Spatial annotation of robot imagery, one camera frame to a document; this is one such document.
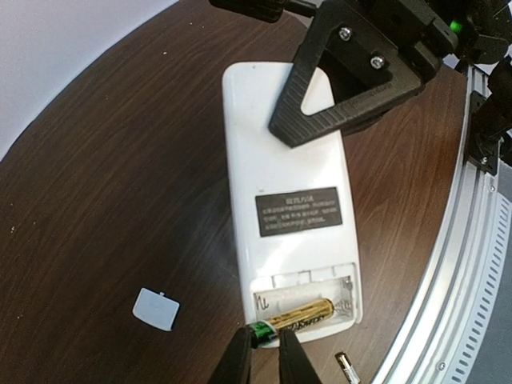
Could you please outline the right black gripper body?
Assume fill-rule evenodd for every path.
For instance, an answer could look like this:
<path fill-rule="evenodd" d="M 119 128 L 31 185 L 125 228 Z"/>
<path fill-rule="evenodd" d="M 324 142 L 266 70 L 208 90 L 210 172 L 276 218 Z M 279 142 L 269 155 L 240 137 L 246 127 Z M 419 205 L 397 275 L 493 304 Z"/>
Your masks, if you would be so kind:
<path fill-rule="evenodd" d="M 458 38 L 428 1 L 350 1 L 343 67 L 362 84 L 426 84 Z"/>

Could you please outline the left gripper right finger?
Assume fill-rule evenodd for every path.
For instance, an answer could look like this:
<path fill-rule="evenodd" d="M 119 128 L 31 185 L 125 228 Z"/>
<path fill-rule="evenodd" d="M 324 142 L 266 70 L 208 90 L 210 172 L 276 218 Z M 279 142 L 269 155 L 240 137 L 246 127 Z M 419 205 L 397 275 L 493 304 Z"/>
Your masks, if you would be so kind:
<path fill-rule="evenodd" d="M 281 384 L 321 383 L 295 332 L 282 330 L 279 333 L 278 350 L 278 372 Z"/>

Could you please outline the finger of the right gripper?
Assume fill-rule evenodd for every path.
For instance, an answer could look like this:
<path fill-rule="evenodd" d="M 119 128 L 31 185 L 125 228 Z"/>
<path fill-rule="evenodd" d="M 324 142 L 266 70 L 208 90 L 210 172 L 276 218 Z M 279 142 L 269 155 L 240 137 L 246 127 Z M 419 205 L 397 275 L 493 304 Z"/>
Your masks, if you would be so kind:
<path fill-rule="evenodd" d="M 317 69 L 330 81 L 334 105 L 307 114 L 306 92 Z M 336 130 L 353 134 L 424 87 L 398 48 L 355 6 L 324 1 L 294 56 L 269 122 L 273 136 L 296 147 Z"/>

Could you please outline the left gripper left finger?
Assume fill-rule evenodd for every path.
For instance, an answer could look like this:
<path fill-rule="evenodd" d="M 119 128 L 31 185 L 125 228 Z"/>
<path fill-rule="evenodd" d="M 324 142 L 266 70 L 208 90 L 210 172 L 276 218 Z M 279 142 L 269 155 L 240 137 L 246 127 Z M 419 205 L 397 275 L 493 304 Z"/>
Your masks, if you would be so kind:
<path fill-rule="evenodd" d="M 250 382 L 253 336 L 251 326 L 236 330 L 214 370 L 214 383 Z"/>

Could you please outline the gold AAA battery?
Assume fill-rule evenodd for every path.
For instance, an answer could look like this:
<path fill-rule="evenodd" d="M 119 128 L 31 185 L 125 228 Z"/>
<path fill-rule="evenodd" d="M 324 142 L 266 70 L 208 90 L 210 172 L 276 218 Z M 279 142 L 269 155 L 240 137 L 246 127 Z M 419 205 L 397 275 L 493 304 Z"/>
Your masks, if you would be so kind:
<path fill-rule="evenodd" d="M 321 298 L 283 314 L 258 320 L 246 327 L 251 334 L 251 347 L 257 349 L 278 340 L 283 330 L 300 331 L 334 315 L 334 304 Z"/>

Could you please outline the grey battery compartment cover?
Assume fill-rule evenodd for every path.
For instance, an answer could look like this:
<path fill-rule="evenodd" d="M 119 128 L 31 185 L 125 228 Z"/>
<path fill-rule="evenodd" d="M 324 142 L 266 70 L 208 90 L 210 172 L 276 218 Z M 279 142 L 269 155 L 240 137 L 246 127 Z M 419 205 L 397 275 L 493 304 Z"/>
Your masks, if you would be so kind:
<path fill-rule="evenodd" d="M 171 332 L 179 309 L 180 303 L 168 298 L 163 292 L 157 293 L 147 288 L 141 288 L 132 314 L 153 328 Z"/>

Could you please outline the white red remote control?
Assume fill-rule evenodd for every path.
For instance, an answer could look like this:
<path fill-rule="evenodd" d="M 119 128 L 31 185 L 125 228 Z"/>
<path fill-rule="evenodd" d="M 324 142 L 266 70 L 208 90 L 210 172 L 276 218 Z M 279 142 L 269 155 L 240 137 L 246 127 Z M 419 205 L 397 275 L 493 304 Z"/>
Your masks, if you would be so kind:
<path fill-rule="evenodd" d="M 362 279 L 342 136 L 291 148 L 269 131 L 290 70 L 286 62 L 225 70 L 226 155 L 245 320 L 328 299 L 334 313 L 298 332 L 311 342 L 360 323 Z"/>

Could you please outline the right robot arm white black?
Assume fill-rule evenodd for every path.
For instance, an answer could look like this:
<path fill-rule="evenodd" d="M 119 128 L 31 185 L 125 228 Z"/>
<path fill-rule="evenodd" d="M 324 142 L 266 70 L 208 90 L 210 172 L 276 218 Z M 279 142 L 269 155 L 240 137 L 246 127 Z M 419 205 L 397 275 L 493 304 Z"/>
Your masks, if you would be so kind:
<path fill-rule="evenodd" d="M 291 147 L 334 131 L 358 132 L 419 94 L 445 56 L 493 64 L 510 43 L 505 1 L 324 1 L 294 57 L 269 130 Z M 341 67 L 344 95 L 306 114 L 302 101 L 324 54 Z"/>

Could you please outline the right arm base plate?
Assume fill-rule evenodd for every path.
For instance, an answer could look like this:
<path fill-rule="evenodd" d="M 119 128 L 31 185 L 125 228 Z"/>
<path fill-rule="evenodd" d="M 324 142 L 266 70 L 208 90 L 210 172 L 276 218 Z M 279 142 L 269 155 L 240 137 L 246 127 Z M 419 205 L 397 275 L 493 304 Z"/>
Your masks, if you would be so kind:
<path fill-rule="evenodd" d="M 470 93 L 469 137 L 466 153 L 480 171 L 495 176 L 498 162 L 511 164 L 511 57 L 492 70 L 486 88 L 489 96 Z"/>

